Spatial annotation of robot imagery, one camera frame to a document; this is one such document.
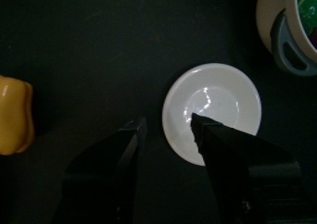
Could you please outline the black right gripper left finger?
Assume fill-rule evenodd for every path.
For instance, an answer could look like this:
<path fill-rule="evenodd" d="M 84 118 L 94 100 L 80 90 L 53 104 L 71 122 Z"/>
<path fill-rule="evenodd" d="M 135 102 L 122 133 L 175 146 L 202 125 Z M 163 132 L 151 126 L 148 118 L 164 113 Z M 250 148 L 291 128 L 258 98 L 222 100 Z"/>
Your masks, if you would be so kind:
<path fill-rule="evenodd" d="M 75 157 L 51 224 L 132 224 L 146 132 L 138 118 Z"/>

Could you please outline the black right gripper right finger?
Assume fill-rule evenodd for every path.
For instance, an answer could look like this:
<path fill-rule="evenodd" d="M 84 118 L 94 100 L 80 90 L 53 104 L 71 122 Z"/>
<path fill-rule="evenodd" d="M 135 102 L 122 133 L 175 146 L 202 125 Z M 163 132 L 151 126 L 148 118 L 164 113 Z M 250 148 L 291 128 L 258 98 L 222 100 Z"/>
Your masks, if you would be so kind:
<path fill-rule="evenodd" d="M 317 224 L 300 164 L 287 151 L 211 118 L 191 116 L 221 224 Z"/>

